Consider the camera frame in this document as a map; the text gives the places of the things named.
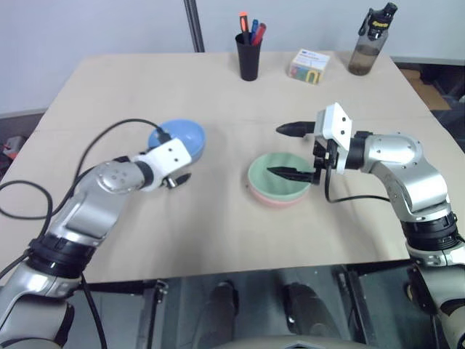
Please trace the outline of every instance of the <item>blue bowl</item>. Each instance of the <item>blue bowl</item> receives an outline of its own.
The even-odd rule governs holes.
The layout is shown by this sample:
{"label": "blue bowl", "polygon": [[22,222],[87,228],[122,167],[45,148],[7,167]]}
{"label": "blue bowl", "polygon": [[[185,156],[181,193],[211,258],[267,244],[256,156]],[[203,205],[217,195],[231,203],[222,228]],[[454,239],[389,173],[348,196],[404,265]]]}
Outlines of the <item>blue bowl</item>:
{"label": "blue bowl", "polygon": [[[179,138],[184,143],[192,158],[192,162],[196,162],[202,156],[206,137],[201,125],[191,120],[175,119],[163,122],[160,127],[173,138]],[[149,148],[155,148],[160,145],[157,136],[158,133],[156,130],[150,134],[148,138]]]}

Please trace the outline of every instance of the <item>blue pen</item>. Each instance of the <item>blue pen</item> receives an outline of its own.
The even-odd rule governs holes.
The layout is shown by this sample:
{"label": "blue pen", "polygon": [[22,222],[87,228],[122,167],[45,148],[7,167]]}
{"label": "blue pen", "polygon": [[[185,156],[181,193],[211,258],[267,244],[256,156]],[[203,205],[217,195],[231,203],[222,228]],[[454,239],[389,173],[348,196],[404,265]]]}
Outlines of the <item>blue pen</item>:
{"label": "blue pen", "polygon": [[256,30],[257,30],[258,27],[259,27],[259,21],[254,20],[252,22],[252,30],[250,32],[250,42],[252,42],[254,40],[255,35],[256,35]]}

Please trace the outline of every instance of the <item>robotic arm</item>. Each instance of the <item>robotic arm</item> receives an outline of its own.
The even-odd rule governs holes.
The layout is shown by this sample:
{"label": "robotic arm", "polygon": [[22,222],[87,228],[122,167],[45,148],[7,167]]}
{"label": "robotic arm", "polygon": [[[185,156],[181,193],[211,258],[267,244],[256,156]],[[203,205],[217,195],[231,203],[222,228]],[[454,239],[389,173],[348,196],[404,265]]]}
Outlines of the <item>robotic arm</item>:
{"label": "robotic arm", "polygon": [[65,299],[78,288],[129,195],[162,182],[172,188],[176,181],[168,176],[190,162],[185,146],[173,139],[131,161],[100,164],[82,177],[78,193],[49,230],[30,242],[29,257],[0,290],[0,348],[64,345],[73,320]]}
{"label": "robotic arm", "polygon": [[327,172],[327,181],[332,169],[340,174],[359,169],[380,179],[415,262],[409,271],[413,298],[422,309],[439,316],[451,348],[465,348],[465,243],[458,234],[444,178],[424,158],[421,143],[400,132],[357,132],[351,138],[352,121],[338,103],[319,112],[315,123],[284,124],[277,131],[292,137],[315,133],[315,173],[269,169],[281,177],[299,180],[299,175],[319,184],[321,169]]}

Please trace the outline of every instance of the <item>red pen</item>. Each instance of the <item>red pen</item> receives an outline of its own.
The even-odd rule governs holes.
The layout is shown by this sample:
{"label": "red pen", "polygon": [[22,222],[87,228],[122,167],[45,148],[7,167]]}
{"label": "red pen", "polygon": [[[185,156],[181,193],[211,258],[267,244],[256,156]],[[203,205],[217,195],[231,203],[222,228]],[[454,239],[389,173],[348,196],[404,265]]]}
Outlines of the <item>red pen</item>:
{"label": "red pen", "polygon": [[252,42],[252,46],[256,46],[262,40],[264,31],[267,30],[267,25],[264,23],[260,23],[259,30],[256,32],[255,39]]}
{"label": "red pen", "polygon": [[250,45],[250,34],[248,33],[248,23],[247,23],[247,12],[239,13],[240,20],[240,30],[242,31],[242,37],[244,38],[244,45]]}

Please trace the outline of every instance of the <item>green bowl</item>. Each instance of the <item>green bowl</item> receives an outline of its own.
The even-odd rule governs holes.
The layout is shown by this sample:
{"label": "green bowl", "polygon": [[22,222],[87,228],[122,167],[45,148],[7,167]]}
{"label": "green bowl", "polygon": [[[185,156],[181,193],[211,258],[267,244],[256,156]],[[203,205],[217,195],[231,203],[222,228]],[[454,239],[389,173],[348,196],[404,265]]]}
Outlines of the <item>green bowl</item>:
{"label": "green bowl", "polygon": [[248,181],[262,195],[279,201],[291,201],[305,194],[310,183],[285,180],[267,170],[268,167],[295,167],[312,172],[307,160],[291,153],[269,153],[257,158],[248,168]]}

